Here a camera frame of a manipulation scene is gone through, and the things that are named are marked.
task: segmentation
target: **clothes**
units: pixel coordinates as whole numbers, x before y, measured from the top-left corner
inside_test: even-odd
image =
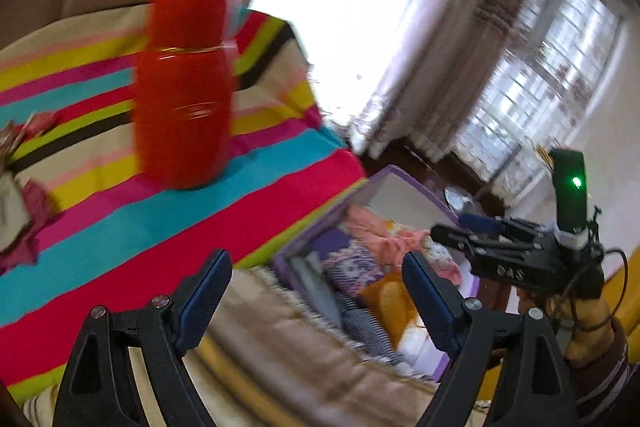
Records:
[[[406,325],[418,315],[402,276],[388,273],[383,279],[366,286],[360,292],[360,298],[385,328],[391,345],[396,349]]]
[[[30,221],[20,187],[14,176],[5,171],[0,176],[0,256],[8,253]]]
[[[628,427],[640,415],[640,365],[630,365],[625,331],[612,321],[615,338],[609,350],[586,367],[569,374],[580,423],[588,427]]]
[[[287,264],[302,285],[309,305],[336,328],[341,328],[342,311],[338,308],[334,293],[324,275],[315,272],[303,257],[292,257]]]
[[[56,111],[42,111],[34,114],[26,124],[25,133],[33,138],[49,132],[56,126],[58,114]]]
[[[351,235],[342,230],[329,229],[322,232],[311,241],[311,250],[318,253],[320,261],[324,261],[330,253],[347,248],[351,242]]]
[[[413,230],[385,221],[356,204],[349,207],[344,224],[382,266],[400,273],[405,254],[418,250],[424,254],[438,276],[449,279],[455,286],[462,283],[460,268],[446,247],[431,241],[428,230]]]
[[[35,241],[36,234],[49,223],[53,215],[47,193],[37,183],[28,181],[22,188],[22,198],[31,216],[31,226],[12,247],[0,254],[0,275],[18,264],[36,264],[40,253]]]
[[[356,239],[351,239],[347,247],[330,253],[322,264],[338,290],[351,297],[357,297],[365,286],[385,275],[382,266]]]
[[[372,357],[385,357],[394,365],[400,362],[389,335],[371,311],[361,308],[344,293],[336,292],[335,300],[342,311],[342,330],[347,335],[363,343]]]

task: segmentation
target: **hand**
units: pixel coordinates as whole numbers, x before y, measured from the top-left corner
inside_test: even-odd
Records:
[[[533,298],[529,293],[524,290],[517,290],[520,302],[518,304],[518,312],[526,313],[530,308],[536,306]],[[551,316],[560,296],[555,295],[546,300],[544,309],[547,315]],[[604,321],[610,313],[609,305],[604,298],[600,299],[585,299],[575,301],[575,310],[578,320],[586,327],[595,326]],[[560,308],[559,317],[570,319],[572,318],[571,306],[567,299]],[[596,331],[582,331],[577,327],[574,329],[571,342],[567,347],[564,354],[564,358],[568,360],[569,364],[576,369],[580,369],[598,359],[607,349],[611,346],[614,339],[613,327],[611,322],[607,323]]]

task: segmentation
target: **blue gripper pad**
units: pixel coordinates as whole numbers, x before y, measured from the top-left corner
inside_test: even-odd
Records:
[[[462,295],[451,281],[438,277],[418,251],[404,256],[402,279],[433,344],[455,359],[466,338]]]
[[[461,229],[469,229],[474,233],[485,233],[491,239],[498,239],[499,235],[507,233],[507,227],[502,220],[495,217],[460,214],[458,222]]]
[[[197,274],[180,282],[172,296],[171,311],[174,349],[180,356],[200,343],[231,280],[231,273],[231,256],[228,251],[218,249]]]

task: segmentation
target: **beige blanket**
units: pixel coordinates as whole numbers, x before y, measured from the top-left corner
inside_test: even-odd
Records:
[[[149,425],[162,427],[142,353],[131,348],[130,355]],[[234,271],[184,363],[219,427],[414,427],[436,390],[367,357],[264,268]],[[24,404],[36,427],[51,426],[55,399],[53,388]],[[477,409],[466,427],[484,422]]]

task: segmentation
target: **yellow stripe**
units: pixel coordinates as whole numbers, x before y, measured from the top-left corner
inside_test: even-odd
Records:
[[[287,105],[263,107],[234,118],[232,133],[234,135],[247,134],[274,127],[289,118],[303,118],[309,108],[316,105],[311,88],[305,80],[288,93],[282,94]]]
[[[54,127],[47,134],[43,136],[39,136],[37,138],[31,139],[18,147],[18,150],[15,152],[13,159],[17,160],[24,156],[27,156],[30,152],[33,152],[36,149],[39,149],[43,145],[47,143],[53,142],[53,140],[57,140],[58,138],[62,138],[73,131],[76,131],[82,127],[86,127],[89,124],[95,123],[99,120],[104,120],[105,118],[109,118],[110,116],[115,116],[117,114],[121,114],[123,112],[127,112],[131,110],[132,101],[125,100],[124,102],[118,102],[109,107],[103,107],[102,109],[95,110],[88,114],[84,114],[79,116],[78,118],[60,124],[57,127]]]
[[[316,208],[316,210],[303,217],[303,219],[295,222],[288,229],[279,233],[270,241],[266,242],[260,248],[255,250],[253,253],[249,254],[244,259],[236,263],[235,268],[250,268],[252,266],[257,266],[258,264],[268,263],[271,257],[273,257],[273,255],[286,243],[293,239],[293,237],[298,235],[305,227],[318,219],[318,217],[322,213],[329,210],[329,208],[331,208],[335,203],[344,198],[352,190],[360,187],[365,181],[366,179],[363,178],[355,182],[353,185],[340,192],[340,194],[334,196],[326,203]],[[14,383],[13,385],[10,385],[8,387],[9,393],[11,393],[11,395],[14,397],[14,400],[18,404],[21,404],[31,396],[35,396],[41,393],[50,385],[60,383],[60,381],[62,380],[62,374],[65,370],[65,366],[66,364],[59,365],[58,367],[55,367],[41,375],[37,375],[36,377],[27,378],[25,380],[22,380],[21,382]]]
[[[65,367],[66,363],[63,363],[46,373],[14,383],[8,386],[7,389],[11,396],[14,397],[15,402],[18,405],[22,405],[25,400],[42,393],[47,387],[60,383]]]
[[[304,114],[309,107],[316,105],[316,99],[311,91],[311,86],[306,80],[299,82],[298,85],[290,91],[282,93],[280,97],[287,107],[298,109],[302,114]]]
[[[0,90],[11,89],[30,80],[84,66],[98,60],[130,55],[144,48],[145,43],[146,37],[143,34],[135,34],[98,42],[84,48],[47,55],[2,71],[0,73]]]
[[[345,188],[340,194],[334,196],[326,203],[323,203],[321,206],[316,208],[310,214],[307,214],[305,217],[296,221],[293,225],[291,225],[288,229],[280,232],[278,235],[273,237],[271,240],[266,242],[260,248],[255,250],[253,253],[250,253],[244,259],[238,261],[234,266],[236,268],[251,268],[254,266],[258,266],[260,264],[267,264],[273,255],[279,251],[284,245],[286,245],[291,239],[296,237],[300,232],[302,232],[308,225],[311,225],[321,214],[324,214],[328,211],[334,204],[338,203],[338,201],[342,200],[347,194],[360,187],[366,181],[365,178],[358,180],[353,185],[348,188]]]
[[[205,333],[198,347],[197,357],[224,387],[267,425],[302,427],[305,424],[266,394],[226,353]]]
[[[234,74],[245,74],[253,68],[258,58],[264,53],[267,46],[271,44],[271,41],[273,41],[273,38],[284,24],[285,22],[282,19],[276,19],[275,17],[269,17],[263,22],[254,38],[251,39],[249,45],[242,52],[242,55],[234,63]]]
[[[302,114],[290,107],[265,107],[246,116],[234,118],[231,132],[235,136],[239,134],[247,134],[266,129],[267,127],[274,127],[289,118],[301,117]]]
[[[249,71],[273,41],[285,22],[274,17],[268,18],[258,29],[242,55],[234,63],[234,73]],[[146,45],[144,34],[133,34],[98,42],[82,48],[74,48],[46,55],[0,72],[0,91],[25,84],[48,74],[59,73],[98,60],[122,57],[142,50]]]
[[[100,190],[121,184],[139,172],[136,156],[126,156],[84,172],[78,178],[56,187],[51,191],[51,196],[58,209],[66,210]]]

